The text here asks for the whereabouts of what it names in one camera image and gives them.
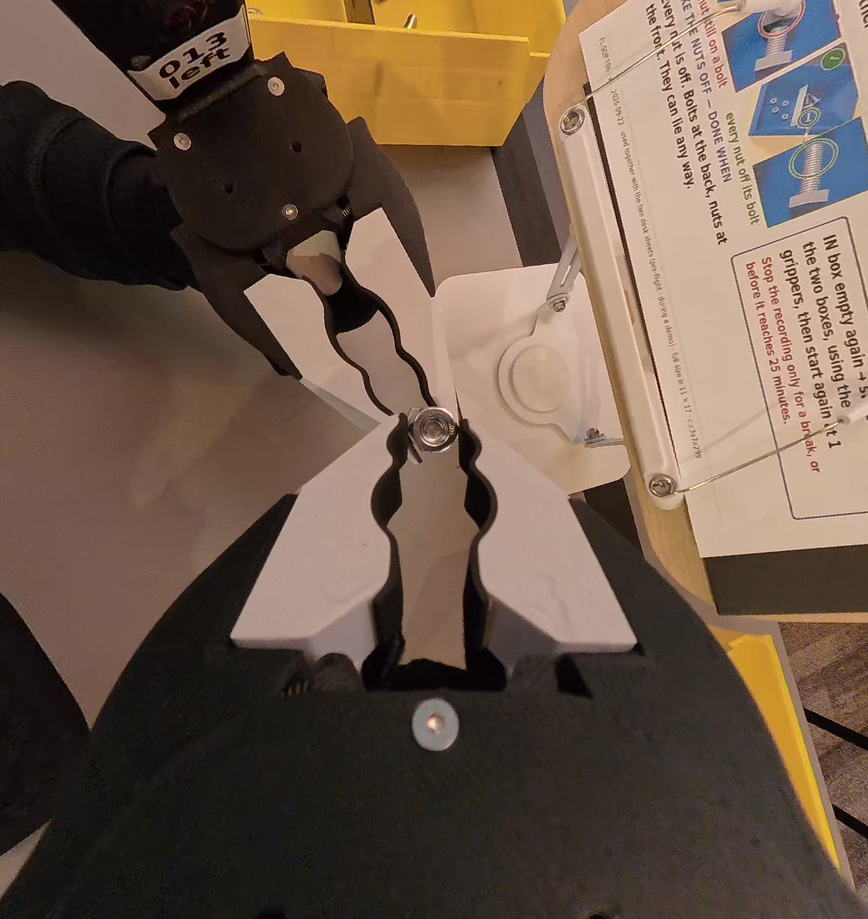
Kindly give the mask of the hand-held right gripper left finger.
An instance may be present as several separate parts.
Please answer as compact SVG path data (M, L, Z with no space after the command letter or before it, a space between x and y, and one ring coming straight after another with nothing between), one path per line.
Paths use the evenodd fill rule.
M394 416L301 488L231 631L235 645L311 661L340 654L359 672L400 652L404 594L389 524L407 454L406 416Z

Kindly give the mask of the white metal stand strut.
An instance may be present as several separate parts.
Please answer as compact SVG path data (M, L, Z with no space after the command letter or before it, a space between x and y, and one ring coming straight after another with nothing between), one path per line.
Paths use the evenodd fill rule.
M578 241L574 231L570 230L545 296L545 305L550 311L559 314L566 309L581 271Z

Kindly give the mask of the instruction sheet on wooden stand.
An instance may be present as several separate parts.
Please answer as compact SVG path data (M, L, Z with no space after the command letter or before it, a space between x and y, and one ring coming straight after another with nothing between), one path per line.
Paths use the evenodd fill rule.
M569 105L583 99L584 85L588 81L579 35L621 5L622 2L618 1L578 2L567 13L566 21L555 39L543 78L543 111L554 155L558 118ZM556 155L555 162L559 173ZM582 275L589 291L583 266ZM619 393L611 374L609 345L598 325L590 293L589 298L624 435L631 468L626 477L626 485L645 557L693 605L718 613L705 561L700 557L685 504L670 511L658 508L645 493L641 478L635 475L636 453L617 404ZM868 623L868 545L861 548L793 552L791 572L797 577L795 587L784 587L771 581L768 583L766 610L740 610L739 615L759 616L775 622Z

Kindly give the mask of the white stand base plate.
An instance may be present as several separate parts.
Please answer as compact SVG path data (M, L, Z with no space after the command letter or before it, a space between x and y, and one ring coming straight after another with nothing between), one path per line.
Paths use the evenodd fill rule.
M558 266L443 281L436 297L461 413L569 494L630 462L586 282Z

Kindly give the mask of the yellow plastic parts box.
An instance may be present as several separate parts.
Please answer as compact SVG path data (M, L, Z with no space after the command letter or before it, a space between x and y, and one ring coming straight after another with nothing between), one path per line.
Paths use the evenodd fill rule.
M561 1L246 2L256 57L325 78L378 144L498 147L541 83ZM418 29L404 29L416 13Z
M812 829L852 886L849 861L779 624L751 616L704 615L703 619L758 706Z

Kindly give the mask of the person's left hand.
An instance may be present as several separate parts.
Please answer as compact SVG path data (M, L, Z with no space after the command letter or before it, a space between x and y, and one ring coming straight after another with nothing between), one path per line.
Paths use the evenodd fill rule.
M198 289L172 237L181 219L149 148L83 118L57 139L45 161L45 181L72 253L71 273L130 286Z

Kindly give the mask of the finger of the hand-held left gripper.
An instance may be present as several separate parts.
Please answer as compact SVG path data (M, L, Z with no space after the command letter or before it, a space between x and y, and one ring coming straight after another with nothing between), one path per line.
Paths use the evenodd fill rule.
M345 264L354 280L390 310L400 345L423 371L432 402L451 411L451 362L436 301L383 210L353 224Z
M287 256L288 274L245 291L302 385L348 420L397 413L393 339L378 305L345 276L336 235L321 231Z

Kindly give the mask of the white clip bar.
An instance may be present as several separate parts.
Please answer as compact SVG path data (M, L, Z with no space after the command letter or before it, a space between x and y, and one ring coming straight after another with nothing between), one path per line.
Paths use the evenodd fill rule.
M590 102L559 116L555 155L598 325L608 342L617 404L636 453L636 477L655 506L684 501L665 402L645 333L634 274L614 206Z

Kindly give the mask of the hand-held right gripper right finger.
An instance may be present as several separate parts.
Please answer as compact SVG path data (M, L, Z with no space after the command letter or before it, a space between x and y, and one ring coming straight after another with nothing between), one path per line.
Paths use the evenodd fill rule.
M458 444L463 508L477 527L463 587L466 665L635 649L568 494L468 420Z

